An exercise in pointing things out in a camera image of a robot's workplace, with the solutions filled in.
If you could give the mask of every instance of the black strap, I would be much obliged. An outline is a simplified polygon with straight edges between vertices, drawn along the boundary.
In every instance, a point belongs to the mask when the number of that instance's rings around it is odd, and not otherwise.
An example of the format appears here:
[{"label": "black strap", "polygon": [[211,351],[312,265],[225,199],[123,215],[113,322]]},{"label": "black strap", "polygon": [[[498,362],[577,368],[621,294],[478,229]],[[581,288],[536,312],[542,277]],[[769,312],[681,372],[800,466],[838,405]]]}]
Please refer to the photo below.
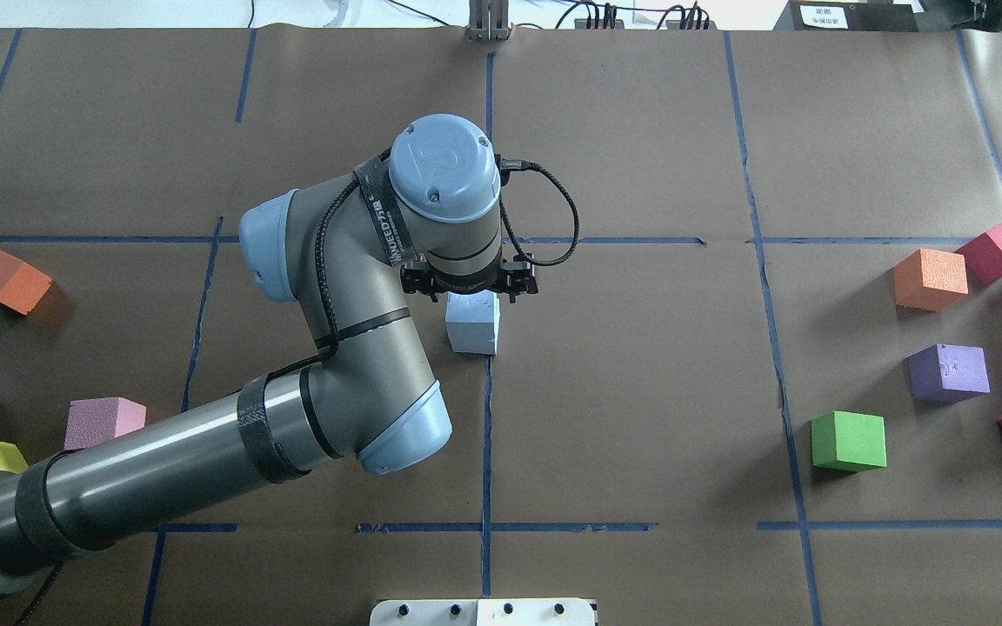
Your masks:
[{"label": "black strap", "polygon": [[389,179],[389,170],[381,157],[375,155],[359,163],[354,168],[354,178],[358,179],[359,189],[366,199],[366,208],[369,208],[373,226],[386,249],[389,264],[397,266],[412,260],[417,248],[412,244],[409,227],[405,224],[405,216],[401,213],[401,205]]},{"label": "black strap", "polygon": [[36,550],[55,563],[84,558],[112,546],[112,544],[98,544],[84,548],[72,543],[52,518],[48,491],[49,469],[52,464],[70,455],[71,452],[73,451],[56,453],[21,473],[21,477],[17,480],[15,498],[17,527]]},{"label": "black strap", "polygon": [[300,399],[301,404],[304,405],[304,413],[307,415],[307,423],[312,427],[312,435],[315,436],[315,441],[323,449],[324,455],[331,457],[331,459],[343,459],[343,456],[335,451],[334,445],[331,445],[331,441],[327,439],[327,434],[323,432],[323,427],[320,425],[320,421],[315,417],[315,405],[312,404],[312,386],[309,381],[311,377],[309,374],[312,372],[312,367],[307,366],[300,372]]},{"label": "black strap", "polygon": [[[411,318],[412,312],[409,307],[398,308],[397,310],[390,310],[390,312],[382,314],[377,318],[370,318],[365,322],[359,322],[358,325],[353,325],[346,327],[339,331],[339,342],[347,341],[353,337],[359,337],[360,334],[374,332],[384,326],[392,325],[393,322],[403,320],[405,318]],[[323,350],[331,346],[331,336],[323,336],[315,341],[315,348]]]},{"label": "black strap", "polygon": [[254,467],[270,483],[287,481],[306,476],[310,471],[300,471],[292,465],[281,445],[276,443],[270,432],[270,421],[266,415],[267,377],[259,377],[246,383],[238,392],[238,435],[246,455],[254,461]]}]

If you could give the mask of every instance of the metal bracket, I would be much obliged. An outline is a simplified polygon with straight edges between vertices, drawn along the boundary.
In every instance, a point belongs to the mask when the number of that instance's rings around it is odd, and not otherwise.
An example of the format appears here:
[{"label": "metal bracket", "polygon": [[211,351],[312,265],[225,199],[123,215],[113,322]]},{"label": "metal bracket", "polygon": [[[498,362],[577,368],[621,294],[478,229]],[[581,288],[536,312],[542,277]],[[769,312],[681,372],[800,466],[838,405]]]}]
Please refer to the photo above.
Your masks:
[{"label": "metal bracket", "polygon": [[596,626],[597,602],[581,598],[383,601],[370,626]]},{"label": "metal bracket", "polygon": [[509,39],[509,0],[470,0],[470,24],[466,39],[504,41]]},{"label": "metal bracket", "polygon": [[[517,301],[522,293],[540,293],[536,282],[536,266],[528,258],[517,254],[513,260],[501,260],[501,267],[493,284],[485,289],[494,293],[506,293],[509,301]],[[432,301],[439,301],[439,293],[450,290],[435,274],[433,266],[426,260],[410,260],[401,266],[401,289],[405,293],[424,293]]]}]

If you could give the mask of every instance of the green cube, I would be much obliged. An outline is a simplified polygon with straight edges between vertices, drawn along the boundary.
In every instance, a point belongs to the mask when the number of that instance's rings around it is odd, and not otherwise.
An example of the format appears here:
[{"label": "green cube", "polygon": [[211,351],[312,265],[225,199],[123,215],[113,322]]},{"label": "green cube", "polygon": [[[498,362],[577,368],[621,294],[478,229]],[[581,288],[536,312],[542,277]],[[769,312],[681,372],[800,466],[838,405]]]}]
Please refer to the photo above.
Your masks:
[{"label": "green cube", "polygon": [[811,420],[811,459],[816,468],[871,471],[887,468],[884,418],[832,412]]}]

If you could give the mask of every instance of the orange cube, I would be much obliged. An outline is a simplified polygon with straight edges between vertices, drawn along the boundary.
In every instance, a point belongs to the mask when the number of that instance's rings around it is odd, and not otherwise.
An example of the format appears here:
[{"label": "orange cube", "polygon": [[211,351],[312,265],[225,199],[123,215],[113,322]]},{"label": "orange cube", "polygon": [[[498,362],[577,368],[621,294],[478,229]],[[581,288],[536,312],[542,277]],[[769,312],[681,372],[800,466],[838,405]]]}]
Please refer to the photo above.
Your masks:
[{"label": "orange cube", "polygon": [[27,316],[50,286],[52,278],[0,249],[0,304]]},{"label": "orange cube", "polygon": [[941,310],[969,295],[966,257],[920,248],[895,266],[895,304]]}]

